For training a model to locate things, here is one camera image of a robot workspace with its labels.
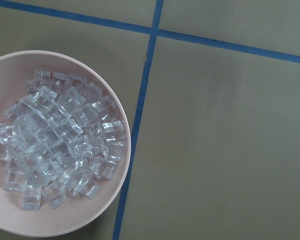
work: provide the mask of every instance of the tiled surface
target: tiled surface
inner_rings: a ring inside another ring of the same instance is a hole
[[[14,0],[13,2],[148,27],[151,26],[156,4],[153,0]]]
[[[130,127],[148,38],[145,34],[0,7],[0,56],[22,50],[47,50],[85,63],[112,87],[124,107]],[[117,207],[118,198],[83,230],[56,239],[80,239],[82,236],[111,239]],[[0,230],[0,238],[17,239],[17,236]]]
[[[158,38],[121,239],[300,239],[300,64]]]
[[[300,55],[300,0],[166,0],[160,28]]]
[[[156,4],[14,2],[148,27]],[[0,7],[0,56],[82,61],[132,129],[149,36],[27,11]],[[300,1],[165,0],[159,28],[300,56]],[[112,239],[118,199],[51,239]],[[300,64],[158,37],[120,239],[300,240]]]

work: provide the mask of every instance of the bowl of clear cubes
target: bowl of clear cubes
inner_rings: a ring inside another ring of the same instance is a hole
[[[0,57],[0,228],[50,237],[112,203],[131,139],[124,109],[94,70],[41,50]]]

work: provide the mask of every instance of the blue grout line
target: blue grout line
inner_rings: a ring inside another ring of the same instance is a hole
[[[28,5],[13,1],[0,0],[0,7],[21,10],[29,13],[47,15],[62,19],[74,20],[88,24],[101,25],[116,29],[128,30],[132,32],[142,33],[142,34],[150,34],[151,27],[141,26],[132,23],[126,23],[122,21],[115,21],[110,19],[105,19],[101,17],[88,16],[79,13],[73,13],[68,11],[61,11],[41,6]]]
[[[133,167],[133,162],[135,158],[135,152],[137,147],[137,141],[138,141],[138,135],[139,135],[139,129],[141,124],[141,118],[142,113],[144,109],[145,104],[145,97],[148,87],[148,80],[149,80],[149,73],[152,65],[152,60],[155,52],[155,46],[157,41],[157,35],[159,30],[159,23],[162,13],[164,0],[157,0],[155,4],[154,14],[153,14],[153,20],[152,20],[152,27],[151,32],[149,36],[149,42],[147,47],[147,59],[143,67],[143,73],[142,73],[142,79],[141,79],[141,85],[139,90],[139,96],[138,101],[136,105],[135,110],[135,116],[133,121],[133,127],[132,127],[132,133],[131,133],[131,157],[130,157],[130,163],[129,168],[126,174],[126,178],[123,182],[120,198],[119,198],[119,204],[116,211],[116,218],[114,223],[114,229],[112,234],[112,240],[119,240],[120,237],[120,231],[122,226],[122,221],[124,217],[124,211],[127,201],[127,194],[129,189],[129,183],[130,183],[130,177],[131,177],[131,171]]]
[[[132,23],[126,23],[122,21],[115,21],[95,16],[88,16],[73,12],[67,12],[67,11],[61,11],[46,7],[40,7],[40,6],[34,6],[34,5],[28,5],[8,0],[0,0],[0,7],[3,8],[9,8],[9,9],[15,9],[30,13],[36,13],[36,14],[42,14],[62,19],[69,19],[74,21],[79,21],[83,23],[89,23],[94,25],[101,25],[106,26],[110,28],[116,28],[116,29],[122,29],[142,34],[151,34],[151,27],[148,26],[142,26]],[[288,54],[284,52],[279,51],[272,51],[267,50],[263,48],[253,47],[253,46],[247,46],[232,42],[226,42],[226,41],[219,41],[211,38],[201,37],[201,36],[194,36],[189,35],[185,33],[179,33],[174,31],[168,31],[159,29],[158,30],[158,37],[163,37],[167,39],[175,39],[180,40],[184,42],[194,43],[194,44],[201,44],[206,46],[211,46],[215,48],[221,48],[221,49],[228,49],[232,51],[237,51],[241,53],[247,53],[247,54],[253,54],[253,55],[259,55],[263,57],[273,58],[273,59],[279,59],[284,61],[289,61],[293,63],[300,64],[300,56]]]
[[[241,45],[241,44],[231,43],[226,41],[219,41],[219,40],[214,40],[214,39],[201,37],[201,36],[194,36],[194,35],[159,29],[158,37],[181,40],[189,43],[201,44],[201,45],[206,45],[206,46],[211,46],[211,47],[221,48],[221,49],[228,49],[228,50],[237,51],[241,53],[259,55],[263,57],[280,59],[280,60],[300,64],[300,56],[298,55],[288,54],[279,51],[272,51],[272,50],[267,50],[263,48],[253,47],[253,46],[246,46],[246,45]]]

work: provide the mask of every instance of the tiled floor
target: tiled floor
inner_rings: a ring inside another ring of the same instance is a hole
[[[300,240],[300,1],[15,2],[0,0],[0,56],[84,62],[136,146],[120,204],[51,239]]]

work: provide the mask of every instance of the bowl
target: bowl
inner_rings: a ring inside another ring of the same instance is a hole
[[[0,121],[4,110],[14,101],[26,95],[25,80],[33,77],[36,69],[50,72],[76,73],[102,87],[112,98],[119,110],[119,120],[126,130],[126,146],[122,152],[112,180],[102,180],[101,190],[93,198],[68,198],[56,209],[42,204],[38,211],[22,210],[22,193],[3,190],[5,162],[0,161],[0,229],[30,237],[51,237],[75,231],[97,218],[111,204],[127,175],[130,154],[130,130],[124,109],[114,91],[95,71],[69,56],[42,50],[27,50],[0,57]]]

